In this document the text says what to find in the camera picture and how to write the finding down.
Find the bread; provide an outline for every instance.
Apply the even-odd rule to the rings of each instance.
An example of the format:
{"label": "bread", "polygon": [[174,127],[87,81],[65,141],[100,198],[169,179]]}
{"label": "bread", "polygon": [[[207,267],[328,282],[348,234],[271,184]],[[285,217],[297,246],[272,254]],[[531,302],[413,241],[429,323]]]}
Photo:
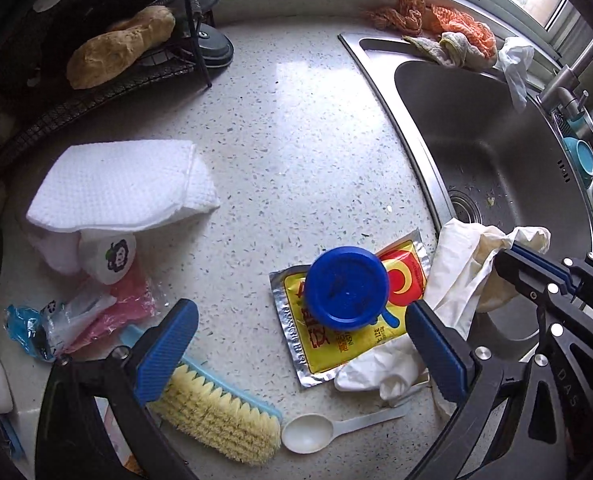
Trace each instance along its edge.
{"label": "bread", "polygon": [[67,63],[67,80],[78,90],[115,78],[146,50],[168,40],[174,24],[167,7],[145,7],[134,18],[117,23],[75,50]]}

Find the kitchen sink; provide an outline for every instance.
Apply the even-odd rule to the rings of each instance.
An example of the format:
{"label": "kitchen sink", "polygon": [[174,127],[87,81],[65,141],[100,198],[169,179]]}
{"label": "kitchen sink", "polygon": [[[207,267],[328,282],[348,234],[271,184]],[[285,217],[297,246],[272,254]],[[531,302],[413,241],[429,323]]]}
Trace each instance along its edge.
{"label": "kitchen sink", "polygon": [[[384,34],[342,34],[398,130],[436,224],[451,218],[496,225],[543,226],[548,256],[593,251],[593,213],[561,134],[533,96],[517,113],[502,74],[446,68]],[[470,342],[519,358],[537,342],[534,305],[516,297],[477,314]]]}

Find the white speckled countertop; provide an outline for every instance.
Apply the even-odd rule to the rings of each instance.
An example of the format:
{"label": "white speckled countertop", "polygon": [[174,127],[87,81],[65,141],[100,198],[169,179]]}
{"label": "white speckled countertop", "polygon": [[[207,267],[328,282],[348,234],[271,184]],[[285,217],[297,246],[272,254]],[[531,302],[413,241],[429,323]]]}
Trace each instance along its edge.
{"label": "white speckled countertop", "polygon": [[[286,419],[307,412],[343,419],[380,407],[375,393],[341,393],[331,383],[299,386],[268,280],[272,270],[311,262],[324,248],[357,244],[376,251],[416,227],[430,254],[435,249],[434,226],[403,147],[337,39],[361,30],[364,24],[338,18],[224,27],[236,53],[212,89],[202,90],[193,76],[126,96],[22,163],[2,222],[0,357],[30,456],[49,365],[7,339],[4,308],[66,300],[78,279],[48,269],[17,218],[58,155],[85,142],[191,139],[211,168],[220,209],[138,234],[138,252],[170,301],[186,297],[199,306],[194,358],[272,402]],[[400,420],[341,437],[311,456],[282,449],[262,468],[232,463],[176,431],[169,435],[199,478],[404,478],[440,427],[428,390],[412,402]]]}

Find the orange mesh cloth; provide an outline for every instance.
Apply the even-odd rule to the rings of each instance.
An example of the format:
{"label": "orange mesh cloth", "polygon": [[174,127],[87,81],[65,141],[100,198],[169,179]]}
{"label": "orange mesh cloth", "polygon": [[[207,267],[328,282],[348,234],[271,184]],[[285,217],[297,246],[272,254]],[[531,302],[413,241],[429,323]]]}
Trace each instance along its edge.
{"label": "orange mesh cloth", "polygon": [[425,14],[425,0],[399,0],[397,7],[382,7],[368,11],[366,15],[376,28],[394,28],[405,36],[418,36]]}
{"label": "orange mesh cloth", "polygon": [[456,9],[432,5],[431,10],[444,32],[462,32],[485,59],[497,55],[496,38],[485,23],[477,22],[469,14]]}

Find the teal bowl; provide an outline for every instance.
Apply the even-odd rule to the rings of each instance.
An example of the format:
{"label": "teal bowl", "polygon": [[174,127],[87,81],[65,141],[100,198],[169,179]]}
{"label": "teal bowl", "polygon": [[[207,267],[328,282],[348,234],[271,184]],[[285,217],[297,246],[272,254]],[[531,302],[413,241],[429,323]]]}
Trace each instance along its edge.
{"label": "teal bowl", "polygon": [[592,183],[593,178],[593,152],[585,140],[574,137],[565,137],[565,146],[571,155],[574,165],[579,170],[581,180],[586,188]]}

